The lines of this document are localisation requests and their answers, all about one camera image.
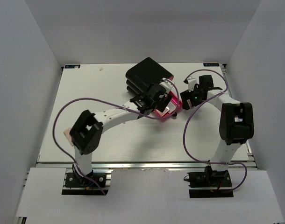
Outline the pink bottom drawer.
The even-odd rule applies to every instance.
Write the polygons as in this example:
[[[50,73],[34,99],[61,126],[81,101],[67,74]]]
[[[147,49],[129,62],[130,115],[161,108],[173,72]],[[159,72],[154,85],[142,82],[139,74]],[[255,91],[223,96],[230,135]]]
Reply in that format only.
[[[181,99],[172,91],[170,91],[169,95],[171,96],[171,100],[166,106],[165,110],[163,112],[160,112],[159,110],[154,110],[152,115],[154,115],[156,118],[159,118],[159,121],[164,122],[166,119],[168,119],[170,116],[172,118],[175,118],[176,115],[173,117],[172,115],[176,112],[178,113],[182,109],[182,101]]]

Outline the four-colour eyeshadow palette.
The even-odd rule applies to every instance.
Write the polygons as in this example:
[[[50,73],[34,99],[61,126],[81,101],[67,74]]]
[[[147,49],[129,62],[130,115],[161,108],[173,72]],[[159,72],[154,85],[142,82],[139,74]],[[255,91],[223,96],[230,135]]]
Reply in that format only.
[[[166,106],[165,110],[163,111],[163,115],[173,113],[176,110],[176,108],[177,108],[176,105],[174,105],[173,103],[169,103]]]

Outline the black drawer organizer cabinet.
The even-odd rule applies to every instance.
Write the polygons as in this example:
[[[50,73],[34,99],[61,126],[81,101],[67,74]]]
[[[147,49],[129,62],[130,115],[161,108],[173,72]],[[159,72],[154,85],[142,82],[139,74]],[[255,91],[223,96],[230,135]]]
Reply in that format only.
[[[134,97],[159,84],[162,78],[173,80],[174,75],[150,57],[145,58],[126,72],[127,91]]]

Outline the pink blush palette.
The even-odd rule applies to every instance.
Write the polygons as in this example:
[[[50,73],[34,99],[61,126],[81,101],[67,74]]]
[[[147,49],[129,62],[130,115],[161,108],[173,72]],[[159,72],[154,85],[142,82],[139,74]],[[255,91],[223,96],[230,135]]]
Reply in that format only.
[[[72,142],[71,135],[70,135],[70,130],[71,130],[71,128],[67,128],[66,130],[64,130],[64,135],[65,135],[66,139],[68,140],[69,144],[71,146],[74,146],[74,144]]]

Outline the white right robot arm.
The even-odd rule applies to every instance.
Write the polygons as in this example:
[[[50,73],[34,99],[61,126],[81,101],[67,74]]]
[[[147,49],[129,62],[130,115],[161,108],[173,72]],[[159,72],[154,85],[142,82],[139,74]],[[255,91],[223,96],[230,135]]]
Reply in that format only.
[[[219,135],[220,142],[209,160],[211,170],[204,174],[204,181],[215,186],[221,180],[219,172],[228,170],[234,154],[254,135],[253,106],[249,102],[240,102],[231,98],[226,92],[215,87],[211,75],[199,79],[188,77],[184,80],[188,90],[180,93],[184,110],[197,110],[201,105],[210,103],[221,112]]]

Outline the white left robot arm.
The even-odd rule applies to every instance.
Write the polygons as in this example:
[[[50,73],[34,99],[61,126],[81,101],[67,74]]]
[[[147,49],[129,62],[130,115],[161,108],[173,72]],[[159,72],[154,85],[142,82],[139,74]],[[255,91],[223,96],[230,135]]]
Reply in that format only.
[[[152,119],[149,115],[154,110],[164,111],[171,100],[169,93],[173,86],[173,82],[162,80],[123,105],[115,105],[103,112],[91,113],[85,110],[81,113],[70,130],[76,160],[73,169],[77,173],[75,179],[81,186],[91,183],[92,152],[97,149],[102,134],[115,126],[141,117]]]

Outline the right blue corner label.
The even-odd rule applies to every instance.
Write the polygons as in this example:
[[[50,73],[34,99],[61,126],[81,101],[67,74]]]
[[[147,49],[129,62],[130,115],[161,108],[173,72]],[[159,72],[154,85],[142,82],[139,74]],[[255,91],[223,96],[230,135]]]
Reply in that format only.
[[[219,63],[203,63],[204,67],[219,67]]]

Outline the blue corner label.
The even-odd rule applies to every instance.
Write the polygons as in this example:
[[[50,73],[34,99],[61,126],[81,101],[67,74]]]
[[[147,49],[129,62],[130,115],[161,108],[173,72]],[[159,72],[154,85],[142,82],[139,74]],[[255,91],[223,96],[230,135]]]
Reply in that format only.
[[[80,65],[76,64],[76,65],[65,65],[64,69],[79,69]]]
[[[204,67],[219,67],[219,63],[203,63]]]

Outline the left blue corner label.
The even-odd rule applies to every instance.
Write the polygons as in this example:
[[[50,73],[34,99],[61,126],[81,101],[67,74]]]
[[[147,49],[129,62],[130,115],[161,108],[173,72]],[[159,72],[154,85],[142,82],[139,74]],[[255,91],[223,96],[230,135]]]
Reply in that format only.
[[[79,69],[80,65],[76,64],[76,65],[65,65],[64,69]]]

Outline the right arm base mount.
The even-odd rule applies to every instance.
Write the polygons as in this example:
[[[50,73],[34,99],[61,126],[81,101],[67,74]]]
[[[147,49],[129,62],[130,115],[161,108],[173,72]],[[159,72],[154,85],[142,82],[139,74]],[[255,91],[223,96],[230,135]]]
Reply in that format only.
[[[189,183],[190,198],[232,198],[232,182],[229,172],[213,171],[205,167],[202,172],[189,172],[183,178]]]

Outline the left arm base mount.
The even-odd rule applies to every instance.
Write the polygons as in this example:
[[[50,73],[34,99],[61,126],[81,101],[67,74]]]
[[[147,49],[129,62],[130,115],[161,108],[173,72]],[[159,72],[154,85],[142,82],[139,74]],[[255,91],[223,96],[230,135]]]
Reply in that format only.
[[[67,172],[64,177],[62,195],[70,196],[104,196],[108,193],[110,174],[91,172],[90,180]]]

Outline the aluminium table front rail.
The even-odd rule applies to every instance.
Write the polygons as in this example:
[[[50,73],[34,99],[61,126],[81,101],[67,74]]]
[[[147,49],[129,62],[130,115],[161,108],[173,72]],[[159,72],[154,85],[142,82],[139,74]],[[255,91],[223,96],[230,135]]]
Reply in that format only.
[[[43,163],[36,164],[36,168],[71,168],[72,163]],[[203,168],[204,163],[197,162],[143,162],[143,163],[91,163],[92,168],[115,169],[115,168]]]

